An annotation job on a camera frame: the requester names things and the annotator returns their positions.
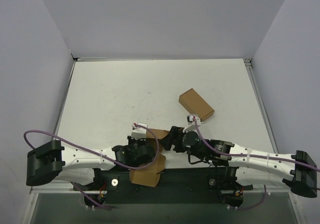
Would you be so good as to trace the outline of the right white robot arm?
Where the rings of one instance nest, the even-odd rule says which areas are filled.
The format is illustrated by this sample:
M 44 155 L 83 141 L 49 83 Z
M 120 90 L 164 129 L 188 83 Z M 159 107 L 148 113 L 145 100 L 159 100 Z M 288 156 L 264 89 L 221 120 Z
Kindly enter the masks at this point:
M 184 132 L 177 126 L 172 126 L 159 143 L 166 151 L 173 149 L 198 158 L 200 163 L 226 167 L 231 172 L 231 181 L 237 185 L 284 187 L 301 197 L 318 196 L 320 170 L 305 151 L 297 150 L 294 154 L 258 151 L 229 141 L 205 139 L 199 130 Z

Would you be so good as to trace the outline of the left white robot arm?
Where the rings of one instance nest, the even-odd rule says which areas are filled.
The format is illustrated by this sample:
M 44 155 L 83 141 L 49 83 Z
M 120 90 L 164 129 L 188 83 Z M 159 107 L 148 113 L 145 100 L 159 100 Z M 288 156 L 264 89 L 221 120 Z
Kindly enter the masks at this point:
M 60 140 L 49 141 L 28 152 L 26 185 L 42 186 L 58 180 L 75 182 L 96 190 L 103 183 L 98 170 L 111 170 L 116 166 L 113 161 L 139 168 L 154 160 L 157 155 L 155 148 L 144 139 L 141 141 L 91 152 L 63 145 Z

